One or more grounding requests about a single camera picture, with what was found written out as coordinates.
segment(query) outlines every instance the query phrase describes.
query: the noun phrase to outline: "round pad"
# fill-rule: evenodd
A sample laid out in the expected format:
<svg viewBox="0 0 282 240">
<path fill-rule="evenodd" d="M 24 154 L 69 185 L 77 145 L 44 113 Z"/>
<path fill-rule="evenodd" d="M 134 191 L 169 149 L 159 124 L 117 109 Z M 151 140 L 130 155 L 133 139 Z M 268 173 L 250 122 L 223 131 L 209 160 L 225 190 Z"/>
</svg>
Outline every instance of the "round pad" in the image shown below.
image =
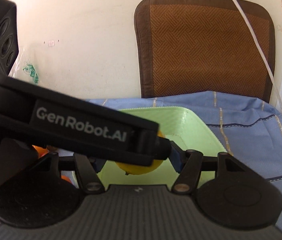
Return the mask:
<svg viewBox="0 0 282 240">
<path fill-rule="evenodd" d="M 258 175 L 229 172 L 198 189 L 203 213 L 225 227 L 254 230 L 273 225 L 282 211 L 282 195 Z"/>
<path fill-rule="evenodd" d="M 0 187 L 0 221 L 18 228 L 43 228 L 77 210 L 80 191 L 45 173 L 20 173 Z"/>
</svg>

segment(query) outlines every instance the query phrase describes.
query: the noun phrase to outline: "white wall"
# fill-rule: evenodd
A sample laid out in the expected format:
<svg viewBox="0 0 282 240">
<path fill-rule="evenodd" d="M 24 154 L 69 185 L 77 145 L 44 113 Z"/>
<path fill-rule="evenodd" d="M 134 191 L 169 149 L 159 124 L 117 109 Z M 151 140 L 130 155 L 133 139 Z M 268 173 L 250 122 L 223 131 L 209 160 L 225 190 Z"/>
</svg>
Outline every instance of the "white wall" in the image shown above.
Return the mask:
<svg viewBox="0 0 282 240">
<path fill-rule="evenodd" d="M 79 98 L 140 96 L 133 16 L 141 0 L 13 1 L 19 44 L 31 50 L 44 86 Z M 274 21 L 280 86 L 282 0 L 249 1 L 264 6 Z M 56 45 L 49 48 L 49 40 Z"/>
</svg>

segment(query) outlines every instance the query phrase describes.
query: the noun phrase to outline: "green tray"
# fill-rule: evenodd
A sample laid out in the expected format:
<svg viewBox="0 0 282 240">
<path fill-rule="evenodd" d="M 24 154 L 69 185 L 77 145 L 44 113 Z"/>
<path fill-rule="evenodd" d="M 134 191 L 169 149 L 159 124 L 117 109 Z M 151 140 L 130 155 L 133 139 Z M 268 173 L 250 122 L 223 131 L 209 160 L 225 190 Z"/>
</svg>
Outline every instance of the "green tray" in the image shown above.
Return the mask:
<svg viewBox="0 0 282 240">
<path fill-rule="evenodd" d="M 205 156 L 217 156 L 226 152 L 217 137 L 205 123 L 191 110 L 182 107 L 155 107 L 124 109 L 122 112 L 136 115 L 160 124 L 160 130 L 166 138 L 174 141 L 181 149 L 194 149 Z M 202 172 L 199 186 L 214 178 L 214 172 Z M 173 185 L 178 173 L 169 159 L 156 170 L 143 175 L 125 175 L 115 162 L 107 161 L 99 178 L 105 187 L 119 185 Z"/>
</svg>

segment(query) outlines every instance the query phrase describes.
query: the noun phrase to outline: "white cable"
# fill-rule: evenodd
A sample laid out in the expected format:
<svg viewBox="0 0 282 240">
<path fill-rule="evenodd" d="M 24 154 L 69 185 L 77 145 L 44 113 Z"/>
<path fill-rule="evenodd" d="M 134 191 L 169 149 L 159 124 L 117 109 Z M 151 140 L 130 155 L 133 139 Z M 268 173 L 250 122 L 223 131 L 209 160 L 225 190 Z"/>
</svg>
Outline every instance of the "white cable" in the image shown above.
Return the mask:
<svg viewBox="0 0 282 240">
<path fill-rule="evenodd" d="M 238 1 L 237 1 L 237 0 L 232 0 L 232 1 L 233 1 L 233 3 L 235 4 L 235 6 L 237 7 L 237 9 L 239 10 L 239 12 L 241 13 L 241 15 L 242 15 L 242 17 L 243 17 L 245 23 L 247 24 L 247 26 L 248 26 L 248 28 L 249 28 L 249 30 L 250 30 L 250 32 L 251 32 L 251 35 L 252 35 L 252 37 L 253 37 L 253 40 L 254 40 L 254 42 L 255 42 L 255 44 L 256 44 L 256 46 L 257 46 L 257 49 L 258 49 L 258 51 L 259 51 L 259 53 L 260 53 L 260 55 L 261 55 L 261 57 L 262 57 L 262 59 L 263 59 L 263 62 L 264 62 L 264 64 L 265 64 L 265 67 L 266 67 L 266 69 L 267 69 L 267 71 L 268 71 L 268 73 L 269 73 L 269 76 L 270 76 L 271 82 L 272 82 L 272 84 L 273 84 L 274 91 L 275 91 L 275 93 L 276 93 L 276 95 L 277 95 L 277 97 L 278 97 L 279 104 L 280 104 L 280 108 L 281 108 L 281 112 L 282 112 L 282 100 L 281 100 L 279 91 L 278 91 L 278 89 L 277 89 L 277 87 L 276 87 L 276 85 L 275 85 L 274 77 L 273 77 L 273 74 L 272 74 L 272 72 L 271 72 L 271 69 L 270 69 L 270 66 L 269 66 L 269 64 L 268 64 L 268 61 L 266 60 L 265 55 L 264 55 L 264 53 L 263 53 L 263 51 L 262 51 L 262 49 L 261 49 L 261 47 L 260 47 L 260 44 L 259 44 L 259 42 L 258 42 L 258 40 L 257 40 L 257 36 L 256 36 L 256 34 L 254 33 L 253 28 L 252 28 L 252 26 L 251 26 L 251 24 L 250 24 L 250 22 L 249 22 L 247 16 L 245 15 L 244 11 L 242 10 L 241 6 L 239 5 Z"/>
</svg>

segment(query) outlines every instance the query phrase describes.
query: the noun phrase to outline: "ridged black surface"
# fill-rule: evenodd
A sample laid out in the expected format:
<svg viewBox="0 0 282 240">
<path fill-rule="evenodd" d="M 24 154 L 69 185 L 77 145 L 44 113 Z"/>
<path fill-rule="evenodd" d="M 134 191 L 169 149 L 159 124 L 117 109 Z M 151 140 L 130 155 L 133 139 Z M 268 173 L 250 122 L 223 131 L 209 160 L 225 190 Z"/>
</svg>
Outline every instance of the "ridged black surface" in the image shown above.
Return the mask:
<svg viewBox="0 0 282 240">
<path fill-rule="evenodd" d="M 165 186 L 111 186 L 86 197 L 79 210 L 48 228 L 0 227 L 0 240 L 282 240 L 275 227 L 222 228 L 199 213 L 187 196 Z"/>
</svg>

